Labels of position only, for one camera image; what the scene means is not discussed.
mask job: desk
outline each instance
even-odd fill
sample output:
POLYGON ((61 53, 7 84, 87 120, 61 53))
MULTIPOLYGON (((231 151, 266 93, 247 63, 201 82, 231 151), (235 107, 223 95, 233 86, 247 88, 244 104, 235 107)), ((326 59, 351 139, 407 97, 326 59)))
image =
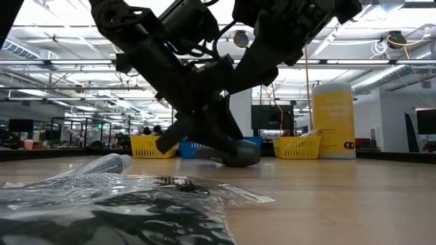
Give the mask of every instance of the desk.
MULTIPOLYGON (((0 182, 36 182, 97 157, 4 162, 0 182)), ((226 209, 239 244, 433 245, 436 165, 358 159, 262 159, 232 169, 203 161, 136 159, 129 174, 193 176, 276 199, 226 209)))

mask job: ceiling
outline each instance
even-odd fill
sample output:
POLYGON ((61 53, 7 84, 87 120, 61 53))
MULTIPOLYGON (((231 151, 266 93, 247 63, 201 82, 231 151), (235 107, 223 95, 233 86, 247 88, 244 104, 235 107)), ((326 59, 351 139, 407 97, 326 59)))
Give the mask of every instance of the ceiling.
MULTIPOLYGON (((171 3, 172 0, 125 0, 130 5, 149 7, 158 16, 171 3)), ((14 26, 9 34, 9 39, 16 41, 29 50, 40 52, 49 50, 59 56, 60 59, 114 59, 116 50, 95 28, 95 23, 90 14, 90 5, 87 0, 49 0, 46 1, 48 9, 34 2, 34 0, 25 0, 19 15, 16 18, 14 26)), ((220 0, 210 7, 221 28, 232 21, 232 9, 234 0, 220 0)), ((374 55, 371 47, 380 37, 386 37, 389 31, 400 30, 409 42, 416 42, 423 38, 424 28, 428 27, 426 37, 415 46, 410 47, 413 54, 416 48, 426 45, 436 35, 434 21, 436 9, 399 9, 397 11, 386 13, 379 8, 358 16, 353 22, 346 23, 344 28, 339 29, 332 37, 335 30, 338 29, 337 20, 334 19, 328 24, 315 40, 308 45, 309 56, 311 59, 384 59, 385 54, 374 55), (322 42, 330 37, 328 45, 322 45, 322 42)), ((250 27, 236 25, 226 34, 231 36, 236 30, 246 30, 249 37, 253 38, 253 31, 250 27)), ((230 54, 235 59, 239 59, 244 50, 237 48, 231 40, 227 42, 222 40, 218 43, 220 54, 230 54)), ((386 51, 391 58, 401 58, 405 56, 404 50, 386 51)), ((8 51, 0 52, 1 59, 21 59, 19 56, 8 51)), ((13 70, 22 69, 22 67, 8 67, 13 70)), ((77 65, 64 65, 64 69, 95 69, 102 71, 113 69, 109 66, 81 67, 77 65)), ((50 75, 48 73, 27 73, 28 76, 35 78, 47 86, 49 85, 50 75)), ((316 82, 352 82, 362 74, 370 72, 364 67, 347 69, 335 67, 334 69, 310 69, 309 83, 316 82)), ((96 97, 105 95, 111 97, 135 97, 135 98, 153 98, 155 91, 149 86, 147 81, 141 76, 128 78, 125 75, 114 72, 93 72, 93 73, 53 73, 52 82, 59 80, 57 86, 101 86, 101 91, 85 91, 85 93, 75 93, 74 91, 57 91, 59 96, 67 97, 96 97), (116 86, 139 86, 144 90, 120 91, 111 90, 110 87, 116 86)), ((274 85, 275 95, 280 97, 296 96, 306 97, 306 71, 304 69, 291 69, 284 67, 279 70, 274 85)), ((253 96, 259 96, 259 88, 253 89, 253 96)), ((112 111, 117 110, 117 105, 110 107, 107 101, 98 101, 94 106, 107 108, 112 111)), ((159 103, 152 101, 135 101, 130 102, 132 107, 149 112, 164 112, 170 114, 170 109, 159 103)))

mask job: white tube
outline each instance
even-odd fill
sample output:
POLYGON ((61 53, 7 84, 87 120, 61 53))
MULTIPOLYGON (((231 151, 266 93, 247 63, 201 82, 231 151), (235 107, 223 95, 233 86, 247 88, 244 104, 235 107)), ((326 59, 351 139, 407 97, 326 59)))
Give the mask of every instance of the white tube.
POLYGON ((54 178, 62 178, 67 176, 75 176, 78 174, 93 174, 93 173, 114 173, 121 174, 125 169, 130 167, 131 165, 131 157, 128 155, 119 155, 116 153, 112 153, 101 157, 97 160, 90 162, 89 164, 69 170, 67 172, 63 172, 62 174, 58 174, 54 178))

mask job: blue basket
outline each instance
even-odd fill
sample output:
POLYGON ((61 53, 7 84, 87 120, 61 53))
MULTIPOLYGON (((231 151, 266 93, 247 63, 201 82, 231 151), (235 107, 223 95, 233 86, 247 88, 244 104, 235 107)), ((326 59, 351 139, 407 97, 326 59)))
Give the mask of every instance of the blue basket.
MULTIPOLYGON (((257 144, 260 148, 262 145, 262 137, 244 137, 244 140, 248 140, 257 144)), ((180 155, 183 159, 194 159, 196 155, 196 150, 201 144, 194 142, 179 142, 178 147, 180 148, 180 155)))

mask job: white column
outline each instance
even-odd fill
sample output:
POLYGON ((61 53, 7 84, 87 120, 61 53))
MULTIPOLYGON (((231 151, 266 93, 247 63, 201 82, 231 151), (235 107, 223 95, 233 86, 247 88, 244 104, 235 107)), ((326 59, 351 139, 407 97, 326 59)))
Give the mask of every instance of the white column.
POLYGON ((251 129, 251 89, 230 97, 230 111, 244 136, 253 136, 251 129))

